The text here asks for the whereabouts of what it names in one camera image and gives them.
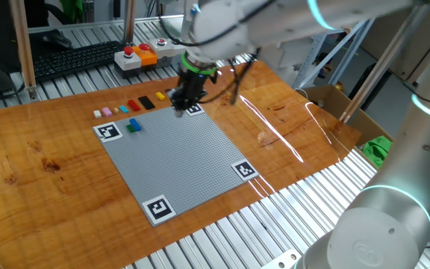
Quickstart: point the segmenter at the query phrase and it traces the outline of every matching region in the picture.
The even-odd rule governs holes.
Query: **pink lego brick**
[[[110,109],[109,109],[109,108],[103,108],[103,109],[102,109],[102,112],[104,113],[104,115],[105,115],[106,117],[110,117],[110,116],[112,116],[112,111],[110,111]]]

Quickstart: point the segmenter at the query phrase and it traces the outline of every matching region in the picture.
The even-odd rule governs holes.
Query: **blue light ring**
[[[430,108],[426,107],[415,94],[412,95],[412,102],[422,111],[430,116]]]
[[[308,6],[311,10],[311,14],[313,14],[313,17],[315,18],[315,20],[318,21],[318,23],[322,27],[329,29],[329,30],[334,30],[334,28],[329,26],[328,23],[323,18],[323,15],[321,14],[320,9],[318,8],[317,0],[308,0]]]
[[[367,190],[369,190],[369,189],[373,189],[373,188],[388,188],[388,189],[393,190],[393,191],[398,191],[398,192],[400,192],[401,194],[404,194],[404,195],[406,195],[407,197],[411,198],[414,202],[416,202],[416,204],[417,204],[417,205],[419,205],[419,206],[420,206],[420,208],[422,208],[422,209],[423,209],[424,213],[426,213],[426,216],[427,216],[427,218],[428,218],[428,220],[429,220],[429,224],[430,224],[430,215],[429,215],[429,213],[427,212],[427,209],[424,207],[424,205],[423,205],[423,204],[422,204],[418,199],[416,199],[416,197],[414,197],[414,196],[410,195],[410,194],[409,194],[408,192],[406,192],[406,191],[403,191],[403,190],[398,189],[398,188],[393,187],[393,186],[387,186],[387,185],[374,185],[374,186],[369,186],[368,188],[363,189],[360,193],[362,193],[363,191],[367,191]]]

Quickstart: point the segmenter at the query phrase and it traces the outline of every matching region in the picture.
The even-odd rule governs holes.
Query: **wood grain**
[[[210,95],[232,80],[222,69]],[[122,268],[262,197],[343,159],[359,133],[293,91],[264,63],[235,106],[203,105],[261,176],[152,227],[93,133],[102,123],[156,109],[177,78],[0,110],[0,262],[4,268]],[[141,111],[94,119],[135,100]]]

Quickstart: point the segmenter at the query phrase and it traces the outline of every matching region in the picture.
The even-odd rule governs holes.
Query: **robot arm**
[[[195,45],[187,44],[178,86],[169,93],[172,104],[183,111],[199,102],[206,95],[206,78],[213,78],[216,60],[410,4],[412,0],[219,0],[206,4],[194,18],[190,39]],[[426,101],[430,100],[430,66],[425,73],[418,90],[424,99],[413,95],[413,105],[383,169],[359,193],[334,230],[308,249],[296,269],[415,267],[430,236],[430,102]]]
[[[205,4],[193,19],[191,43],[181,43],[187,53],[182,57],[178,86],[169,92],[173,107],[181,112],[206,95],[203,84],[214,77],[215,61],[411,4],[412,0],[220,0]]]

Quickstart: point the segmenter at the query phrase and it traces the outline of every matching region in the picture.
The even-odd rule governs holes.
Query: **red lego brick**
[[[140,110],[139,106],[134,102],[134,100],[128,100],[128,105],[130,105],[134,111]]]

